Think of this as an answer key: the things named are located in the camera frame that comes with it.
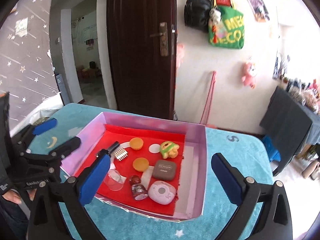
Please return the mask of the person's left hand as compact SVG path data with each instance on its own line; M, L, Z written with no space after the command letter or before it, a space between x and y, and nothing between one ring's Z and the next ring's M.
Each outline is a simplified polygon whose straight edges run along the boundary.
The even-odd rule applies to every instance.
M33 201L35 194L36 194L36 189L32 189L32 190L28 191L28 194L29 194L29 199L31 201ZM9 190L5 194L3 194L2 198L4 198L5 200L7 200L9 202L13 202L15 204L18 204L18 205L22 204L21 196L16 191L13 191L13 190Z

